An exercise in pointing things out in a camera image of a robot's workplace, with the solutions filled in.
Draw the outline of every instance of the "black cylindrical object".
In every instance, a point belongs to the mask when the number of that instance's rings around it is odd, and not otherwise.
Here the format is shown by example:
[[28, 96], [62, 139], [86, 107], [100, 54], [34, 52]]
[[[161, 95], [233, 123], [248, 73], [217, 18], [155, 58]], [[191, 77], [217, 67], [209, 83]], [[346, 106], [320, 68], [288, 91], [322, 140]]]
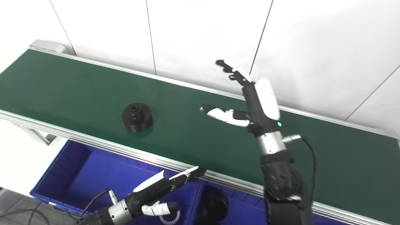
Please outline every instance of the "black cylindrical object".
[[200, 202], [198, 225], [216, 225], [228, 215], [228, 198], [216, 189], [205, 190]]
[[122, 120], [126, 129], [132, 132], [142, 132], [153, 124], [150, 108], [143, 103], [132, 103], [128, 105], [123, 113]]

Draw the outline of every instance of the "metal support leg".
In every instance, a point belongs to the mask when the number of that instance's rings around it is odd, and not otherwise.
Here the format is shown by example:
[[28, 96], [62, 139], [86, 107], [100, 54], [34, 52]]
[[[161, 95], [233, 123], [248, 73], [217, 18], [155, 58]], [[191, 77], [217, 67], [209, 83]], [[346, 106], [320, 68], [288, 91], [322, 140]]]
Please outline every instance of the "metal support leg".
[[31, 136], [33, 139], [35, 139], [38, 143], [44, 144], [46, 146], [50, 145], [50, 143], [56, 139], [57, 136], [55, 135], [47, 135], [44, 137], [41, 133], [39, 133], [37, 130], [24, 127], [22, 125], [15, 124], [16, 126], [20, 127], [23, 131], [25, 131], [29, 136]]

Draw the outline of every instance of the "robotic finger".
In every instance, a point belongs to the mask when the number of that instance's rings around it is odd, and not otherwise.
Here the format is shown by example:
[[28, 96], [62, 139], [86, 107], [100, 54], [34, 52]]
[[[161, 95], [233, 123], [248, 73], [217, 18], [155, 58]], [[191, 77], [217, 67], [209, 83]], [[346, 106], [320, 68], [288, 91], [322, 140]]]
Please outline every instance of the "robotic finger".
[[247, 127], [250, 123], [248, 112], [240, 110], [226, 110], [225, 108], [218, 108], [211, 104], [205, 103], [200, 108], [200, 111], [217, 120], [240, 127]]

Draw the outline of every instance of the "black plastic part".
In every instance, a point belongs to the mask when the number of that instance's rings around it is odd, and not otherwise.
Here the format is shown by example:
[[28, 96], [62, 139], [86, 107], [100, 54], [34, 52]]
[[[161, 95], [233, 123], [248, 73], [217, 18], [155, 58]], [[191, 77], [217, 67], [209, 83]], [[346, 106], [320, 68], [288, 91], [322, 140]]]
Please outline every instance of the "black plastic part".
[[79, 219], [75, 225], [114, 225], [114, 223], [108, 213], [108, 208], [102, 208]]
[[145, 131], [153, 124], [151, 110], [143, 103], [128, 105], [122, 113], [122, 120], [126, 129], [135, 133]]
[[232, 72], [233, 68], [231, 66], [229, 66], [228, 64], [226, 64], [223, 59], [219, 59], [219, 60], [215, 61], [215, 64], [222, 66], [224, 68], [224, 72]]
[[312, 216], [310, 195], [306, 184], [302, 184], [301, 200], [277, 201], [268, 197], [264, 191], [266, 206], [268, 206], [267, 218], [270, 225], [314, 225]]
[[213, 110], [213, 109], [215, 109], [216, 107], [215, 106], [213, 106], [212, 104], [208, 104], [208, 103], [204, 103], [203, 105], [201, 105], [201, 107], [203, 108], [203, 110], [204, 110], [204, 113], [208, 113], [208, 112], [210, 112], [211, 110]]
[[248, 112], [241, 110], [233, 110], [233, 116], [235, 120], [248, 120]]
[[168, 206], [168, 210], [170, 211], [170, 213], [176, 213], [180, 210], [180, 206], [178, 202], [168, 202], [167, 203]]
[[221, 221], [228, 215], [228, 208], [228, 198], [219, 190], [209, 189], [200, 202], [200, 220], [205, 224]]
[[277, 199], [286, 199], [301, 191], [301, 176], [294, 168], [292, 154], [283, 150], [261, 156], [264, 187]]
[[265, 133], [279, 131], [277, 121], [270, 119], [264, 114], [255, 86], [244, 86], [242, 91], [246, 99], [247, 107], [250, 110], [251, 122], [253, 122], [248, 126], [249, 131], [252, 132], [255, 137], [259, 137]]

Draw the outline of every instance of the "black cable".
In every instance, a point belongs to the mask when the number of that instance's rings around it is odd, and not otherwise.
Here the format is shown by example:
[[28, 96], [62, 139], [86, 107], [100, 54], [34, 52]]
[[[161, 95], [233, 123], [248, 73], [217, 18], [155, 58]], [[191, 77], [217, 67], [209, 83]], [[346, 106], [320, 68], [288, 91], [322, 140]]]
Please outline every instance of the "black cable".
[[28, 221], [28, 225], [30, 225], [30, 222], [32, 222], [33, 214], [35, 214], [36, 209], [39, 207], [39, 205], [40, 205], [41, 203], [42, 203], [42, 202], [39, 202], [39, 204], [33, 209], [32, 213], [30, 214], [29, 221]]
[[84, 208], [84, 210], [82, 211], [82, 213], [79, 215], [79, 217], [77, 218], [77, 220], [75, 221], [74, 224], [76, 224], [79, 219], [83, 216], [83, 214], [85, 214], [86, 210], [88, 210], [88, 208], [90, 207], [90, 205], [98, 198], [100, 198], [102, 195], [104, 195], [105, 193], [109, 192], [110, 190], [108, 188], [104, 189], [102, 192], [98, 193], [94, 198], [92, 198], [92, 200], [89, 202], [89, 204]]
[[314, 201], [314, 195], [315, 195], [315, 185], [317, 182], [317, 156], [315, 154], [315, 148], [311, 144], [310, 140], [306, 136], [301, 136], [302, 140], [305, 142], [305, 144], [309, 147], [312, 153], [312, 163], [313, 163], [313, 170], [312, 170], [312, 186], [311, 186], [311, 203]]
[[6, 217], [6, 216], [9, 216], [9, 215], [13, 215], [13, 214], [17, 214], [17, 213], [32, 212], [32, 211], [36, 212], [41, 217], [43, 217], [44, 220], [46, 221], [47, 225], [50, 225], [50, 222], [49, 222], [48, 218], [41, 211], [36, 210], [36, 209], [19, 209], [19, 210], [16, 210], [14, 212], [11, 212], [11, 213], [6, 213], [6, 214], [3, 214], [3, 215], [0, 215], [0, 218]]

